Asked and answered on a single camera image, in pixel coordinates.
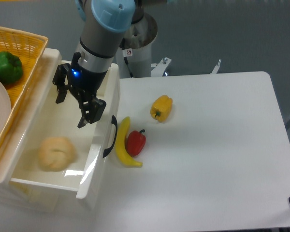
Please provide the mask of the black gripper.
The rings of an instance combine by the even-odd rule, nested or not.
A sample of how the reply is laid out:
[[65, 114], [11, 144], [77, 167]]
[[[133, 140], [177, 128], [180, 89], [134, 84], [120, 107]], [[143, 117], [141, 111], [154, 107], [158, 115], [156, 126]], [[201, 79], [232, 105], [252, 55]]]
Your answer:
[[106, 102], [97, 98], [97, 91], [106, 75], [105, 72], [91, 72], [78, 63], [71, 65], [63, 63], [57, 66], [53, 77], [53, 85], [57, 88], [56, 104], [64, 102], [67, 91], [78, 101], [82, 117], [77, 125], [84, 127], [87, 123], [93, 124], [101, 119], [106, 108]]

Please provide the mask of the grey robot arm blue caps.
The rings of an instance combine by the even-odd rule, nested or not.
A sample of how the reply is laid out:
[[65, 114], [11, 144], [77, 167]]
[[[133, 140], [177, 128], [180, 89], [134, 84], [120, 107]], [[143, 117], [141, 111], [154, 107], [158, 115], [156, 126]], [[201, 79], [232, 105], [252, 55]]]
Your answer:
[[81, 119], [78, 127], [100, 120], [106, 102], [97, 97], [112, 61], [117, 60], [127, 77], [152, 75], [151, 46], [158, 26], [144, 8], [156, 0], [78, 0], [84, 28], [70, 63], [60, 64], [53, 78], [56, 103], [71, 93], [78, 102]]

